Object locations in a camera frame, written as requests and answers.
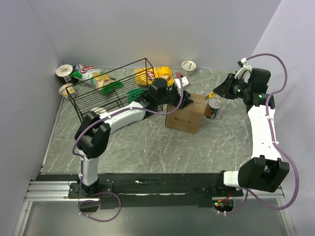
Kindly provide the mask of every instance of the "white wall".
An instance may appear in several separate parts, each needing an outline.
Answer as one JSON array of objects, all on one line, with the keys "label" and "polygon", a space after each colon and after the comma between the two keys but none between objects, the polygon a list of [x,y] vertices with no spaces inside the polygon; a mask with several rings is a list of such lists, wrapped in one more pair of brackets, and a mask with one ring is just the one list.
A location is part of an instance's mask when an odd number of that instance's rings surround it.
[{"label": "white wall", "polygon": [[[315,232],[315,109],[314,109],[314,56],[315,56],[315,1],[282,0],[253,54],[269,52],[283,59],[288,68],[288,87],[277,107],[275,126],[277,139],[296,162],[300,173],[300,191],[296,202],[289,208],[299,236]],[[251,60],[253,66],[271,69],[270,90],[283,83],[281,65],[275,59]],[[294,189],[291,171],[283,183],[287,201]]]},{"label": "white wall", "polygon": [[0,32],[0,234],[9,236],[43,161],[62,62],[26,0],[1,1]]},{"label": "white wall", "polygon": [[236,69],[250,55],[281,0],[30,0],[69,64]]}]

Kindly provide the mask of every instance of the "snack bag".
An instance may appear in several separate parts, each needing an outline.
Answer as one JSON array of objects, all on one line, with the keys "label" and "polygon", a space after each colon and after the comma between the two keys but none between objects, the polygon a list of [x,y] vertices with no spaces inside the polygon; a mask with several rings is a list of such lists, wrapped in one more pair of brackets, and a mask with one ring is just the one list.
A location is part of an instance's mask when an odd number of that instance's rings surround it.
[{"label": "snack bag", "polygon": [[104,73],[105,72],[102,69],[96,68],[95,66],[87,66],[73,72],[71,75],[80,81],[84,81],[85,83],[100,89],[103,95],[112,91],[114,88],[121,88],[124,86],[122,82],[116,81],[115,78],[109,77],[109,75]]},{"label": "snack bag", "polygon": [[164,78],[167,81],[167,85],[171,86],[174,83],[172,70],[169,66],[160,66],[160,67],[153,67],[152,69],[147,70],[147,75],[145,76],[145,69],[146,68],[138,68],[136,69],[136,77],[135,81],[138,85],[146,86],[147,84],[150,85],[154,81],[155,78]]}]

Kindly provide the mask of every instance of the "gray marble table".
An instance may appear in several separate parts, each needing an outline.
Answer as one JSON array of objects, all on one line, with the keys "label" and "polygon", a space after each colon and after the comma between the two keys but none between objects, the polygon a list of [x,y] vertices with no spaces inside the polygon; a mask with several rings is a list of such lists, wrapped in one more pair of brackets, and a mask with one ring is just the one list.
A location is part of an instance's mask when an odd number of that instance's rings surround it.
[{"label": "gray marble table", "polygon": [[[128,73],[122,71],[120,76]],[[189,76],[188,92],[207,95],[227,76],[226,71],[200,69]],[[204,118],[196,134],[164,126],[165,116],[153,115],[114,132],[99,159],[100,173],[216,173],[237,170],[251,158],[252,131],[242,100],[220,98],[215,119]],[[68,100],[61,104],[48,146],[43,173],[77,173],[79,158],[72,155],[79,118]]]}]

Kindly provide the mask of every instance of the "dish rack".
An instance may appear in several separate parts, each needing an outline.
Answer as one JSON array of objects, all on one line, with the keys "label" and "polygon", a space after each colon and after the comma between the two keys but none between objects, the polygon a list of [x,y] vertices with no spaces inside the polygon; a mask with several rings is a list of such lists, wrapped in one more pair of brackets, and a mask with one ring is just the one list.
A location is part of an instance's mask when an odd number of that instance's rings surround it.
[{"label": "dish rack", "polygon": [[[143,70],[136,73],[134,68],[143,68]],[[154,76],[154,71],[152,64],[146,58],[143,58],[117,69],[108,70],[101,75],[104,74],[116,79],[116,82],[121,82],[123,86],[118,88],[114,86],[115,82],[113,82],[109,85],[95,88],[92,85],[81,81],[73,85],[77,92],[75,97],[72,97],[71,93],[69,93],[66,88],[69,100],[72,103],[81,123],[85,115],[92,109],[95,110],[100,108],[98,111],[101,113],[104,112],[104,109],[107,112],[111,112],[130,104],[149,87],[149,74],[150,76]],[[159,106],[158,110],[161,111],[162,109],[163,106]]]}]

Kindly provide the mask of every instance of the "brown box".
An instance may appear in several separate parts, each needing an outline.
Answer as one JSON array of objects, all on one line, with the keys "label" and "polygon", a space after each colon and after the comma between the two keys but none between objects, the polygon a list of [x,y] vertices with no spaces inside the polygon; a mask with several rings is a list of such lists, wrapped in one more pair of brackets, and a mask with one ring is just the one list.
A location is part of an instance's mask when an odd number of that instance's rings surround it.
[{"label": "brown box", "polygon": [[[193,103],[166,116],[165,126],[167,128],[191,134],[197,133],[204,117],[206,107],[205,96],[191,93],[190,97],[193,99]],[[173,105],[167,105],[167,112],[174,109]]]}]

